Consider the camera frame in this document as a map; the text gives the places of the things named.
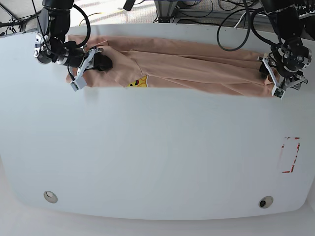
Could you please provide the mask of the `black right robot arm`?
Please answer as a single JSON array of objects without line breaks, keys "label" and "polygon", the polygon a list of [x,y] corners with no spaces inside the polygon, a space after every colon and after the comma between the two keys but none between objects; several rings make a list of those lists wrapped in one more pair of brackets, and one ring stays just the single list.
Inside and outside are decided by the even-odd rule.
[{"label": "black right robot arm", "polygon": [[[86,13],[72,0],[44,0],[43,9],[36,13],[38,32],[35,38],[34,57],[41,64],[57,63],[67,67],[70,85],[74,91],[87,86],[83,74],[86,70],[107,71],[113,67],[112,60],[103,55],[101,48],[85,51],[91,35],[91,25]],[[70,28],[70,10],[75,8],[84,17],[86,37],[81,43],[66,41]]]}]

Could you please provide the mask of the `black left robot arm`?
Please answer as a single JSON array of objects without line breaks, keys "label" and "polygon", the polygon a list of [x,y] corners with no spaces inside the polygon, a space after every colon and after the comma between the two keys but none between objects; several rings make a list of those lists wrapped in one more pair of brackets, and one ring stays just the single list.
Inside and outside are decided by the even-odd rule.
[{"label": "black left robot arm", "polygon": [[274,83],[271,94],[282,98],[288,88],[299,90],[308,83],[302,70],[311,64],[312,52],[301,40],[303,28],[293,0],[262,0],[261,5],[279,41],[266,41],[271,53],[262,63]]}]

